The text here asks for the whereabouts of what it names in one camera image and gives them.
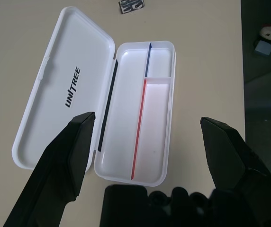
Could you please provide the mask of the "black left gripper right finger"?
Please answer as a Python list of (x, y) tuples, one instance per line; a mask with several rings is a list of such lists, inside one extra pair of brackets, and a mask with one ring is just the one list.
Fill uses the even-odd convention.
[(258, 155), (226, 123), (203, 117), (200, 125), (216, 188), (237, 191), (255, 213), (271, 213), (271, 173)]

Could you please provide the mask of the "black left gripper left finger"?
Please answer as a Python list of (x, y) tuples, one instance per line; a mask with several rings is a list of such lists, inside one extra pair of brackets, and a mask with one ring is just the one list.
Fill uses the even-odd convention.
[(46, 147), (6, 227), (57, 227), (65, 206), (76, 200), (87, 168), (95, 113), (73, 117)]

